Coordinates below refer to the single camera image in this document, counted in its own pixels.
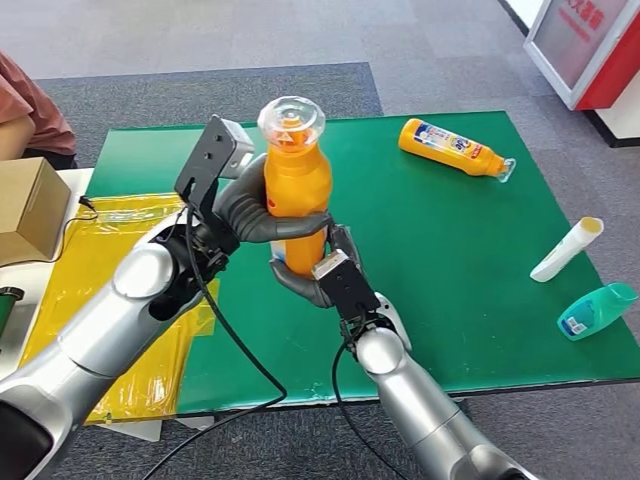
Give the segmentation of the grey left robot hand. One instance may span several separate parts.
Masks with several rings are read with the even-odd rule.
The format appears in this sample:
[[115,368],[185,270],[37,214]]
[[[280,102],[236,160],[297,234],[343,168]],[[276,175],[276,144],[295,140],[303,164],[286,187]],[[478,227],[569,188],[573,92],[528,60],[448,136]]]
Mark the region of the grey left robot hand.
[[213,211],[226,221],[242,242],[266,243],[297,239],[322,231],[333,222],[327,211],[306,216],[275,217],[267,208],[265,154],[251,162],[238,178],[226,186]]

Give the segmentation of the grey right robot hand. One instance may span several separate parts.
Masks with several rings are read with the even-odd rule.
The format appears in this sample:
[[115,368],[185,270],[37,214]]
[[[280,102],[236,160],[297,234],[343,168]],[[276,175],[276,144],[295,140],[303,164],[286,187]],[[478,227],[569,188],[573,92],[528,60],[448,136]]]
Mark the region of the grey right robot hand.
[[[353,261],[358,270],[362,271],[361,256],[349,226],[333,224],[328,229],[328,239],[331,250],[338,248],[343,251]],[[319,308],[331,308],[334,306],[330,297],[315,280],[296,274],[284,262],[276,258],[270,259],[269,266],[275,279],[285,288]]]

